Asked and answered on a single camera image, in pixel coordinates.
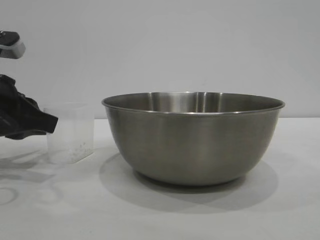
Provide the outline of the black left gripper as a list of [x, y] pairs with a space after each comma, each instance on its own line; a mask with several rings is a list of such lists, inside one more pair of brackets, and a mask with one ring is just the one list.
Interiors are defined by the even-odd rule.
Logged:
[[30, 136], [53, 133], [58, 118], [40, 110], [37, 102], [20, 93], [16, 81], [0, 75], [0, 136], [11, 140], [23, 140]]

